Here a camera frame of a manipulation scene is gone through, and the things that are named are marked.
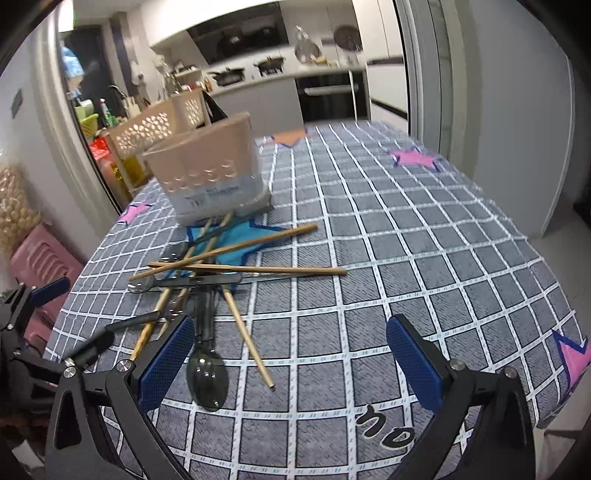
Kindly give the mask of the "black plastic fork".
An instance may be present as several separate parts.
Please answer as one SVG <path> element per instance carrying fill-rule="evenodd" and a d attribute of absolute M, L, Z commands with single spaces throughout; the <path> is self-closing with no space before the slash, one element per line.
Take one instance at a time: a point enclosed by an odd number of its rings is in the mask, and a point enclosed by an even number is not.
<path fill-rule="evenodd" d="M 127 284 L 127 290 L 133 294 L 140 294 L 153 289 L 190 289 L 199 286 L 237 284 L 240 282 L 242 282 L 242 274 L 240 273 L 205 275 L 195 277 L 169 277 L 160 280 L 157 280 L 155 277 L 150 276 L 130 281 Z"/>

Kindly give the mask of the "black plastic spoon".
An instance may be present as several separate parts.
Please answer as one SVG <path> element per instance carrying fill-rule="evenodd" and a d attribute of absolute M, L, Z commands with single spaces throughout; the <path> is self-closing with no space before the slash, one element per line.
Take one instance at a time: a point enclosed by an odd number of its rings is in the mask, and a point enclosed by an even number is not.
<path fill-rule="evenodd" d="M 228 398 L 228 369 L 215 351 L 215 289 L 195 292 L 193 349 L 186 367 L 186 381 L 191 397 L 207 411 L 221 409 Z"/>

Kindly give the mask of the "plain bamboo chopstick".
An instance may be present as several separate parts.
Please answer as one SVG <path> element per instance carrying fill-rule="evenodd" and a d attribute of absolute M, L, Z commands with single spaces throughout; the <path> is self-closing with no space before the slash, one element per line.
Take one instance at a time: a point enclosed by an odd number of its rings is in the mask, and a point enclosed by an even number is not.
<path fill-rule="evenodd" d="M 279 232 L 271 233 L 266 236 L 252 238 L 252 239 L 245 240 L 245 241 L 242 241 L 239 243 L 235 243 L 235 244 L 231 244 L 231 245 L 224 246 L 221 248 L 213 249 L 211 251 L 203 252 L 197 256 L 187 257 L 187 258 L 184 258 L 184 259 L 176 261 L 176 262 L 165 263 L 164 265 L 162 265 L 160 267 L 153 267 L 153 268 L 150 268 L 149 270 L 143 270 L 143 271 L 140 271 L 139 273 L 137 273 L 136 275 L 131 276 L 129 278 L 129 280 L 130 281 L 139 280 L 141 278 L 152 276 L 152 275 L 155 275 L 155 274 L 158 274 L 161 272 L 165 272 L 168 270 L 178 270 L 181 267 L 193 264 L 193 263 L 200 261 L 200 260 L 206 260 L 211 257 L 215 257 L 217 255 L 242 250 L 247 247 L 252 247 L 252 246 L 259 245 L 259 244 L 276 243 L 277 241 L 280 241 L 283 239 L 291 238 L 291 237 L 301 235 L 301 234 L 315 232 L 317 230 L 318 230 L 317 223 L 304 224 L 304 225 L 301 225 L 301 226 L 298 226 L 295 228 L 291 228 L 291 229 L 287 229 L 287 230 L 280 230 Z"/>

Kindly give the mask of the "pink plastic stool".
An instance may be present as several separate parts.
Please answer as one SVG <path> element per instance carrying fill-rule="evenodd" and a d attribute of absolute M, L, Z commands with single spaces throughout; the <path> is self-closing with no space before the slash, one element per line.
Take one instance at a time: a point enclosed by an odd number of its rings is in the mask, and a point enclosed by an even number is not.
<path fill-rule="evenodd" d="M 13 254 L 10 268 L 19 283 L 30 287 L 42 287 L 62 277 L 67 277 L 73 286 L 83 266 L 45 225 L 40 223 Z M 40 356 L 43 355 L 66 298 L 67 294 L 63 294 L 36 308 L 32 314 L 24 339 Z"/>

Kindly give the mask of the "grey checkered tablecloth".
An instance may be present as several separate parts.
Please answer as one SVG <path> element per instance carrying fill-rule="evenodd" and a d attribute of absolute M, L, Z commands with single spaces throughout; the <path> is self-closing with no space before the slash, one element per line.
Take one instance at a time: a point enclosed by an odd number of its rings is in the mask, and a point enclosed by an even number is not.
<path fill-rule="evenodd" d="M 221 409 L 197 406 L 178 374 L 150 413 L 192 478 L 390 477 L 432 417 L 387 344 L 396 314 L 447 358 L 473 370 L 516 370 L 536 427 L 570 395 L 576 378 L 560 349 L 586 360 L 590 334 L 547 262 L 451 164 L 394 162 L 394 150 L 414 147 L 377 122 L 318 126 L 291 148 L 260 145 L 273 209 L 249 232 L 317 230 L 245 263 L 342 266 L 346 275 L 235 288 L 273 388 L 218 302 L 215 349 L 229 377 Z"/>

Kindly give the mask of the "beige utensil holder caddy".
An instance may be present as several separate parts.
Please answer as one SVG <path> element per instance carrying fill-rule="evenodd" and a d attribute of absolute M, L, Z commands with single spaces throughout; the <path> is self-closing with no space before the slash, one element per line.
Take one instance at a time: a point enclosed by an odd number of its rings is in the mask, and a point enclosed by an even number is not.
<path fill-rule="evenodd" d="M 270 206 L 247 113 L 173 135 L 143 158 L 182 226 L 229 213 L 245 217 Z"/>

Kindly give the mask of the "beige perforated storage rack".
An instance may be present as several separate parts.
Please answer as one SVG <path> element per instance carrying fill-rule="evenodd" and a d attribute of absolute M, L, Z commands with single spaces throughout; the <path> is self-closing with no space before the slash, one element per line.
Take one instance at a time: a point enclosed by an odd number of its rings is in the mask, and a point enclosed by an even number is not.
<path fill-rule="evenodd" d="M 169 137 L 211 123 L 201 88 L 175 94 L 106 131 L 113 161 L 131 197 L 149 181 L 151 170 L 143 154 Z"/>

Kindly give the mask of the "black range hood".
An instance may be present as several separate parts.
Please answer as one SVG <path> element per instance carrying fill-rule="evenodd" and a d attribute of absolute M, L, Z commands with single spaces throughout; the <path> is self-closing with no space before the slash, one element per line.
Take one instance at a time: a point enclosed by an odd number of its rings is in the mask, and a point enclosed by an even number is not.
<path fill-rule="evenodd" d="M 186 32 L 208 64 L 288 43 L 279 2 L 236 10 L 194 25 Z"/>

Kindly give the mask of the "built-in black oven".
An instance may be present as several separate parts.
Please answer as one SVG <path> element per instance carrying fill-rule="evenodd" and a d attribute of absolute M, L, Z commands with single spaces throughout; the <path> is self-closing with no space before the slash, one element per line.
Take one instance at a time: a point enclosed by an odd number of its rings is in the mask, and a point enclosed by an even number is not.
<path fill-rule="evenodd" d="M 362 71 L 300 77 L 295 87 L 304 124 L 370 118 Z"/>

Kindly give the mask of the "white refrigerator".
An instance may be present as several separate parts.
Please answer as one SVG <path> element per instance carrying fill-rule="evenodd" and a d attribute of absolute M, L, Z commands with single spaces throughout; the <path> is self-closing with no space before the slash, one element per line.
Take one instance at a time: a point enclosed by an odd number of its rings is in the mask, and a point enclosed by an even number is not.
<path fill-rule="evenodd" d="M 409 131 L 405 52 L 396 3 L 353 0 L 366 62 L 370 118 Z"/>

